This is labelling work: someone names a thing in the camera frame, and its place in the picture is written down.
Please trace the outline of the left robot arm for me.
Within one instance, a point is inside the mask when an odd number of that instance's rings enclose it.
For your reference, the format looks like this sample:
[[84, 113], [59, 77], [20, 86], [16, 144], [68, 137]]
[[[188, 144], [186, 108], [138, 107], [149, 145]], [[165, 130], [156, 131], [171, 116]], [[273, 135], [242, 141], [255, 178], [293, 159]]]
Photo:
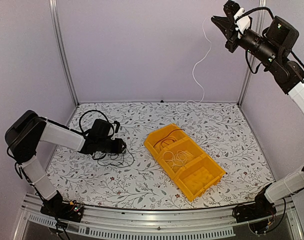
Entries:
[[80, 154], [91, 155], [100, 152], [106, 154], [122, 154], [126, 143], [114, 135], [119, 131], [118, 121], [110, 122], [106, 116], [97, 118], [92, 127], [84, 130], [71, 129], [58, 122], [39, 116], [33, 110], [27, 110], [5, 132], [7, 154], [15, 160], [30, 185], [37, 194], [47, 201], [47, 209], [55, 216], [62, 217], [66, 213], [66, 205], [61, 194], [55, 189], [44, 168], [37, 158], [40, 142], [68, 148]]

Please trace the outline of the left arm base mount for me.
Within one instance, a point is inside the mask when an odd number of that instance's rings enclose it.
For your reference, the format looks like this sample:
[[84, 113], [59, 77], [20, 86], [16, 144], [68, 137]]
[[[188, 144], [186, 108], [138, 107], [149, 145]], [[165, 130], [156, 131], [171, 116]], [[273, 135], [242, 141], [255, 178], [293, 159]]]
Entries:
[[76, 200], [64, 201], [59, 191], [50, 200], [44, 199], [42, 202], [40, 212], [44, 215], [76, 223], [83, 218], [85, 204]]

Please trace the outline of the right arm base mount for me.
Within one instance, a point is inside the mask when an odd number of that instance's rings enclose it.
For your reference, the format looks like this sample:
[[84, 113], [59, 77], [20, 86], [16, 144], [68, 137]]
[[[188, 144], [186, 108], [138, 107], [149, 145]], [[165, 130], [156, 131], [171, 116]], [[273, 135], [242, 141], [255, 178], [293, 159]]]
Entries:
[[232, 210], [232, 216], [236, 219], [237, 223], [248, 222], [257, 220], [264, 217], [267, 218], [263, 221], [251, 223], [250, 230], [257, 235], [266, 234], [270, 226], [274, 223], [275, 215], [277, 213], [276, 207], [270, 203], [265, 197], [266, 189], [262, 189], [254, 198], [254, 203], [251, 204], [238, 204]]

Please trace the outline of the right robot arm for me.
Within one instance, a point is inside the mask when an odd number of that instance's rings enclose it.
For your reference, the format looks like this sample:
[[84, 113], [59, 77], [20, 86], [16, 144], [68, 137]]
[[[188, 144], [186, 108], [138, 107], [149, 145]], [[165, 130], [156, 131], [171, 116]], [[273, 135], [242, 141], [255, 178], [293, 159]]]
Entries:
[[[212, 16], [214, 23], [226, 38], [225, 47], [233, 53], [241, 47], [251, 54], [264, 71], [272, 74], [281, 90], [299, 107], [304, 115], [304, 66], [298, 57], [290, 60], [299, 32], [286, 20], [274, 16], [262, 34], [251, 29], [251, 18], [240, 16]], [[282, 179], [265, 186], [254, 198], [250, 213], [261, 218], [270, 210], [270, 204], [294, 195], [304, 189], [304, 164]]]

